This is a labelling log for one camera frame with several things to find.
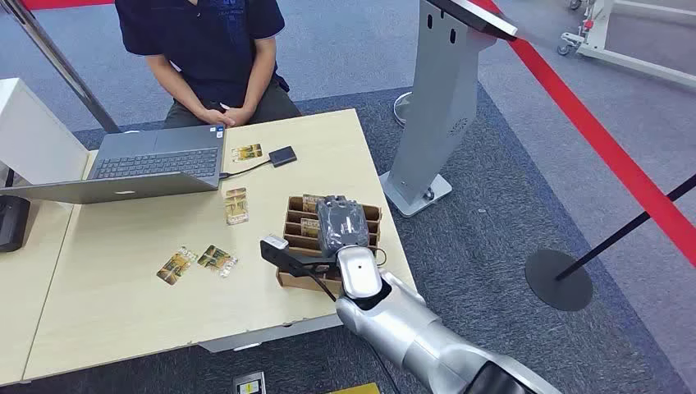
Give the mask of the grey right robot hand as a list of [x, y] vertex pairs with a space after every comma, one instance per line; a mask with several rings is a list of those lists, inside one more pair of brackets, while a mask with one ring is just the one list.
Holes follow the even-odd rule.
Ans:
[[344, 195], [329, 195], [317, 202], [316, 212], [323, 257], [333, 256], [344, 246], [369, 245], [369, 227], [361, 204]]

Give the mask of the person's left hand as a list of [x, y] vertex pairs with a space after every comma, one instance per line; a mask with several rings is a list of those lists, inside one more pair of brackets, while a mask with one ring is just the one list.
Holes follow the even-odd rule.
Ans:
[[229, 126], [244, 126], [250, 123], [254, 115], [254, 108], [228, 108], [223, 115], [230, 120]]

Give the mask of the person's right hand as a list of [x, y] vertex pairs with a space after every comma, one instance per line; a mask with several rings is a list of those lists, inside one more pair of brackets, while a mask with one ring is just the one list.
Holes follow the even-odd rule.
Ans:
[[233, 127], [236, 122], [226, 114], [214, 109], [200, 109], [195, 111], [195, 116], [206, 124], [224, 125], [225, 127]]

